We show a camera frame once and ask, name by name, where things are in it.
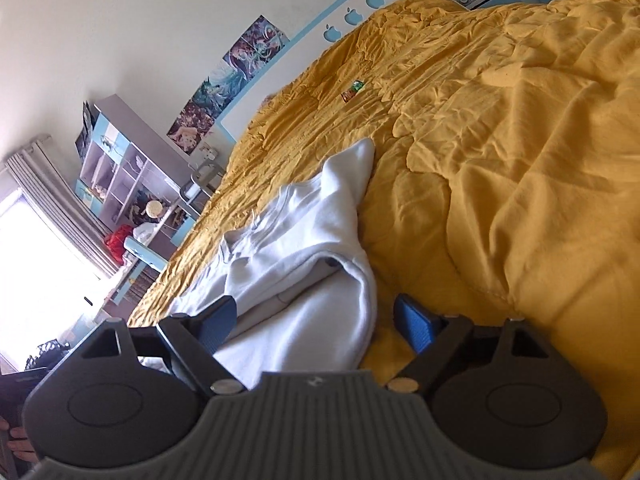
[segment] curtain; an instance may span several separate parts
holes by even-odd
[[[75,195],[47,157],[38,139],[12,155],[6,167],[33,208],[104,277],[118,264],[107,252],[103,239],[110,232]]]

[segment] window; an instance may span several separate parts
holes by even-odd
[[[16,369],[76,322],[97,283],[20,192],[0,203],[0,354]]]

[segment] hand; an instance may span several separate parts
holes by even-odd
[[[9,431],[9,424],[4,418],[0,416],[0,431]],[[14,452],[16,458],[24,460],[25,462],[36,463],[38,457],[27,438],[27,434],[24,428],[13,428],[9,434],[14,438],[20,438],[21,440],[10,440],[7,443],[7,447]]]

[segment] yellow comforter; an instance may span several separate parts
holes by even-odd
[[[640,450],[639,2],[375,13],[258,113],[130,322],[161,318],[282,184],[370,137],[359,229],[380,313],[363,367],[385,381],[412,358],[392,327],[399,292],[478,323],[523,315],[603,397],[594,463],[620,478]]]

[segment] grey plastic base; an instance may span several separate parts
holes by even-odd
[[[413,394],[368,372],[264,374],[209,402],[191,433],[148,462],[80,470],[45,460],[31,480],[604,480],[588,460],[545,471],[494,466],[462,451]]]

